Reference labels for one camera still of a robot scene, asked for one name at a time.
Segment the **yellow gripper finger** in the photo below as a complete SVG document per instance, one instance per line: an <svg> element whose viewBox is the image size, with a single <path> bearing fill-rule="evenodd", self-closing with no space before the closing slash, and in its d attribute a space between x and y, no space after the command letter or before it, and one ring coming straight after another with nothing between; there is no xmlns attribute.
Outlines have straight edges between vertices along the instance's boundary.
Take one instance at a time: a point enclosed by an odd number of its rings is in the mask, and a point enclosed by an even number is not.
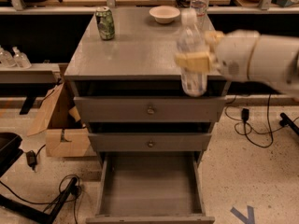
<svg viewBox="0 0 299 224"><path fill-rule="evenodd" d="M205 31L204 37L210 50L214 51L220 41L225 37L225 34L222 31Z"/></svg>
<svg viewBox="0 0 299 224"><path fill-rule="evenodd" d="M218 68L215 55L209 51L177 52L174 60L180 68L195 73L210 73Z"/></svg>

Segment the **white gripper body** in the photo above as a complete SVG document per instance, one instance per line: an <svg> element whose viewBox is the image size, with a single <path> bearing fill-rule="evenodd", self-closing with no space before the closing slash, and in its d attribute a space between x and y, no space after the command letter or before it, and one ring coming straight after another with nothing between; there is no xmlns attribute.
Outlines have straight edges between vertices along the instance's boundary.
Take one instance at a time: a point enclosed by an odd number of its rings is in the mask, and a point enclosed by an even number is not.
<svg viewBox="0 0 299 224"><path fill-rule="evenodd" d="M221 39L215 48L219 72L228 80L248 80L250 56L260 34L256 31L236 30Z"/></svg>

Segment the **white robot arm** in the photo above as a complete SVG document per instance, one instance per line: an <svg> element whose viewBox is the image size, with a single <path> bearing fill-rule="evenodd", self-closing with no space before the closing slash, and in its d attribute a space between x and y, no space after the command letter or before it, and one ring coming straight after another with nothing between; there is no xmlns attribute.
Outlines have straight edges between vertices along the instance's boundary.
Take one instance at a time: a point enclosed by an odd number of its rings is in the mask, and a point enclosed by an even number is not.
<svg viewBox="0 0 299 224"><path fill-rule="evenodd" d="M299 39L256 31L204 32L203 47L178 51L177 66L195 74L214 71L230 81L261 82L291 98L299 97Z"/></svg>

